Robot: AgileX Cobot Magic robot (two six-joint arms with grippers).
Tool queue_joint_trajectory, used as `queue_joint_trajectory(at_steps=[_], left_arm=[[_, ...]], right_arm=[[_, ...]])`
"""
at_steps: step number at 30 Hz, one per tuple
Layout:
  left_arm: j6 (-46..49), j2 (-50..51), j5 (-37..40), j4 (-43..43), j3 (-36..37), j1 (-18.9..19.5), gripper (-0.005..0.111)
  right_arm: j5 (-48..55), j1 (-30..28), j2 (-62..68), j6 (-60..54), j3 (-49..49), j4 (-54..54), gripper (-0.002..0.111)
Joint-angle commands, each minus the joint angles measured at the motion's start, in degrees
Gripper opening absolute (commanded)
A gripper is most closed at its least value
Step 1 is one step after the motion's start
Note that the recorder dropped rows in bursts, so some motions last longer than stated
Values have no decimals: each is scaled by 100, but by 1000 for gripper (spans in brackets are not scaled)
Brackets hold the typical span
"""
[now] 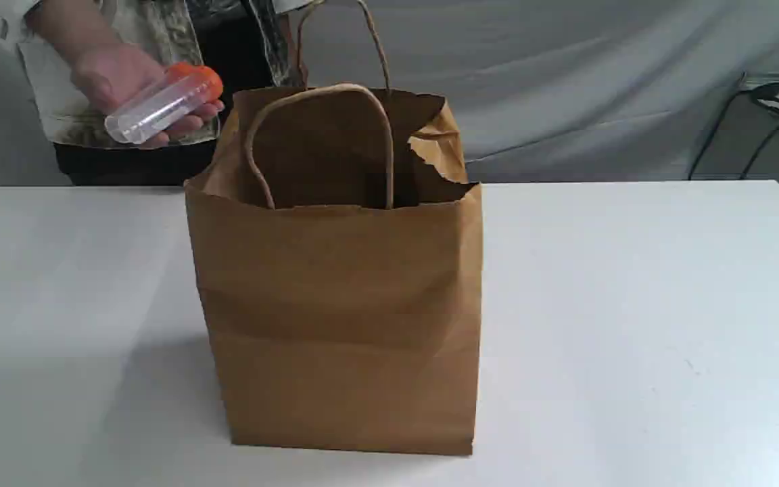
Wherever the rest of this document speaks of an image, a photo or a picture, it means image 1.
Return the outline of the person's right forearm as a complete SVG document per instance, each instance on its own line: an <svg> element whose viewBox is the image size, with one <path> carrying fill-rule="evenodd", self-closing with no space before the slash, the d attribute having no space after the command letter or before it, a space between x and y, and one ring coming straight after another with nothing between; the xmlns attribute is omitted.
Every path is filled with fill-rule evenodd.
<svg viewBox="0 0 779 487"><path fill-rule="evenodd" d="M66 60L120 42L93 1L40 1L24 21Z"/></svg>

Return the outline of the person's right hand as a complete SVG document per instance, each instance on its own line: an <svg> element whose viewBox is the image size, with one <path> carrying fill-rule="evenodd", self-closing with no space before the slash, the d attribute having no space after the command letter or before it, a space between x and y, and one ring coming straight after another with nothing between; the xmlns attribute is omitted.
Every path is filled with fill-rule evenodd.
<svg viewBox="0 0 779 487"><path fill-rule="evenodd" d="M139 47L114 41L80 47L66 57L74 86L102 114L114 113L142 89L164 78L165 68ZM222 101L211 101L171 124L165 131L140 145L157 149L173 139L194 133L222 113Z"/></svg>

